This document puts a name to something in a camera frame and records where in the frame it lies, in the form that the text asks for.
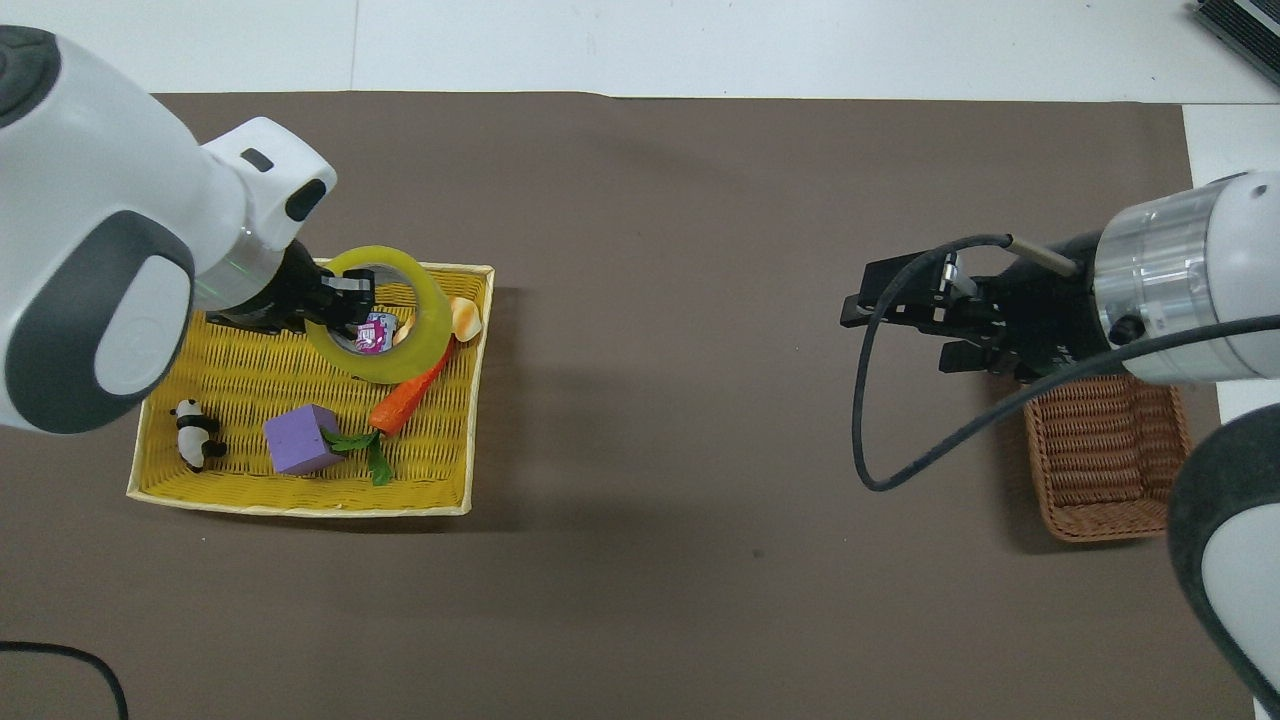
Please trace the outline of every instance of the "green tape roll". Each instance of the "green tape roll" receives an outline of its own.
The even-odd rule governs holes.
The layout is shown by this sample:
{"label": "green tape roll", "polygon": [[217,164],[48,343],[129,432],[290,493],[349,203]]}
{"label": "green tape roll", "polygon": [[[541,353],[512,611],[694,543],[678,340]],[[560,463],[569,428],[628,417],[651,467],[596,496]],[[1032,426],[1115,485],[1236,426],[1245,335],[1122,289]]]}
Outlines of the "green tape roll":
{"label": "green tape roll", "polygon": [[417,300],[413,328],[390,350],[376,355],[360,352],[329,328],[307,323],[307,340],[332,365],[371,383],[397,384],[430,370],[444,355],[453,332],[449,301],[435,278],[413,258],[394,247],[370,245],[348,250],[325,266],[335,275],[353,269],[372,270],[378,286],[404,283]]}

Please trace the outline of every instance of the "brown wicker basket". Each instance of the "brown wicker basket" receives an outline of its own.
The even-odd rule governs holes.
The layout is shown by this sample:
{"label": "brown wicker basket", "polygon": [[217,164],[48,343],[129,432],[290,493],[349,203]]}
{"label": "brown wicker basket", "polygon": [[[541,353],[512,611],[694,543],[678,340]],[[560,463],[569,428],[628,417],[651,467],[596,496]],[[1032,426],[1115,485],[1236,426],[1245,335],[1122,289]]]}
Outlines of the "brown wicker basket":
{"label": "brown wicker basket", "polygon": [[1178,388],[1108,375],[1028,404],[1027,441],[1041,515],[1066,542],[1158,536],[1169,491],[1192,450]]}

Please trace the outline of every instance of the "black cable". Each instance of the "black cable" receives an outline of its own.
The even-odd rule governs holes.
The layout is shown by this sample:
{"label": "black cable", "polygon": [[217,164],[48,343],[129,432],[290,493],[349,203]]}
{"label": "black cable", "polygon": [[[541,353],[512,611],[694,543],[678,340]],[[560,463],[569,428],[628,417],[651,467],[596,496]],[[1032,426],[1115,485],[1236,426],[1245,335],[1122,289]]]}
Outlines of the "black cable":
{"label": "black cable", "polygon": [[65,644],[36,643],[27,641],[0,641],[0,652],[60,655],[63,657],[70,657],[73,660],[79,660],[81,662],[87,662],[102,675],[108,687],[111,688],[111,697],[115,698],[116,716],[119,716],[120,720],[129,720],[129,706],[124,702],[124,688],[120,687],[120,679],[115,676],[115,673],[111,671],[111,666],[108,665],[101,657]]}
{"label": "black cable", "polygon": [[924,470],[940,457],[951,452],[961,442],[969,439],[970,437],[978,434],[979,430],[987,425],[996,423],[1007,418],[1009,415],[1018,411],[1019,407],[1030,402],[1032,400],[1050,392],[1053,388],[1064,386],[1070,382],[1075,382],[1082,378],[1087,378],[1101,373],[1108,368],[1114,368],[1125,360],[1133,360],[1134,357],[1142,357],[1143,355],[1151,355],[1153,352],[1161,352],[1164,350],[1171,350],[1174,347],[1181,347],[1184,345],[1192,345],[1196,342],[1204,342],[1208,340],[1217,340],[1221,337],[1256,333],[1262,331],[1275,331],[1280,329],[1280,315],[1266,315],[1262,318],[1249,318],[1245,320],[1231,320],[1226,323],[1219,323],[1215,325],[1207,325],[1203,328],[1194,328],[1189,331],[1176,332],[1162,337],[1143,338],[1132,342],[1117,350],[1110,352],[1103,352],[1094,355],[1087,360],[1076,363],[1070,368],[1059,370],[1052,375],[1041,378],[1039,380],[1032,383],[1030,386],[1023,388],[1021,391],[1005,397],[992,407],[989,407],[982,415],[978,415],[973,420],[965,423],[960,429],[955,430],[941,442],[934,445],[927,452],[909,462],[897,473],[890,475],[887,480],[877,480],[872,478],[870,473],[867,470],[867,460],[863,455],[863,398],[865,395],[867,386],[867,370],[870,360],[872,342],[876,336],[876,327],[884,318],[884,313],[893,302],[893,296],[901,291],[902,286],[906,284],[910,277],[919,272],[928,263],[936,261],[940,256],[955,252],[964,247],[975,247],[980,245],[1001,245],[1000,242],[992,242],[993,238],[1001,238],[1004,236],[974,236],[955,242],[950,242],[938,247],[937,250],[931,250],[924,255],[920,255],[905,268],[902,268],[893,281],[884,290],[881,296],[879,302],[876,304],[876,311],[872,313],[870,320],[867,324],[867,334],[863,337],[863,350],[858,359],[858,378],[854,384],[854,418],[852,418],[852,442],[854,442],[854,466],[858,470],[858,477],[863,480],[863,484],[872,491],[882,492],[887,489],[893,489],[897,486],[905,483],[906,480],[915,477],[919,471]]}

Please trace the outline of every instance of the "purple block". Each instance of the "purple block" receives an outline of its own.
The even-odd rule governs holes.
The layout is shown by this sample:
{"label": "purple block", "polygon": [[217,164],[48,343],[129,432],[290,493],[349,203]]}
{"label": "purple block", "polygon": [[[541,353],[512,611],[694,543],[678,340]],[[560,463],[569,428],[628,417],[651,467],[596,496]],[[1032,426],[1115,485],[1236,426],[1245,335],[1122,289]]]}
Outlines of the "purple block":
{"label": "purple block", "polygon": [[283,475],[306,475],[344,460],[329,451],[320,428],[338,432],[338,418],[333,410],[319,405],[303,405],[262,424],[266,448],[271,452],[275,471]]}

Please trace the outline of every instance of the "brown table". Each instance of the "brown table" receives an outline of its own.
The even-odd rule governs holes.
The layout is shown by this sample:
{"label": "brown table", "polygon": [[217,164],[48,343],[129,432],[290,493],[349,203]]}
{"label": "brown table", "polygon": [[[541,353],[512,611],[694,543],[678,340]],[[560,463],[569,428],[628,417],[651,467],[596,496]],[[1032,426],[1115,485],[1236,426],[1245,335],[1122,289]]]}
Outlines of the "brown table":
{"label": "brown table", "polygon": [[[888,495],[849,451],[863,265],[1185,188],[1178,108],[163,101],[201,141],[271,117],[338,168],[314,254],[486,263],[498,290],[466,518],[169,510],[123,496],[132,416],[0,433],[0,637],[101,655],[136,717],[1249,716],[1162,542],[1048,538],[1020,421]],[[1007,389],[881,337],[876,469]],[[1203,433],[1212,389],[1188,401]],[[56,659],[0,657],[0,692],[3,717],[109,707]]]}

